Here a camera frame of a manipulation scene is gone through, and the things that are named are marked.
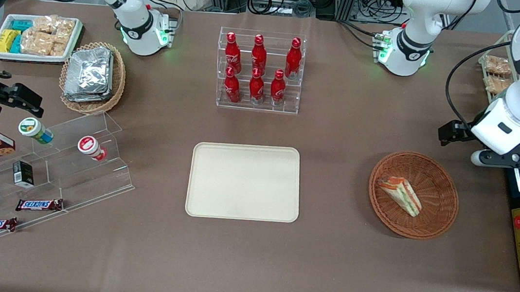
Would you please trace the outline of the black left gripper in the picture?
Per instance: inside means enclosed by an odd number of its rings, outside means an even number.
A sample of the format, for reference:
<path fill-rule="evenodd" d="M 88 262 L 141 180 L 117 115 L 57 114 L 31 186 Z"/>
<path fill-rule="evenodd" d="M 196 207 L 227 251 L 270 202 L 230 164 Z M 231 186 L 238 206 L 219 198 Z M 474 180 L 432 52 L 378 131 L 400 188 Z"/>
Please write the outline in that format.
<path fill-rule="evenodd" d="M 455 120 L 453 126 L 443 125 L 439 128 L 438 138 L 442 147 L 457 140 L 472 141 L 473 137 L 474 135 L 468 129 L 468 125 L 460 120 Z"/>

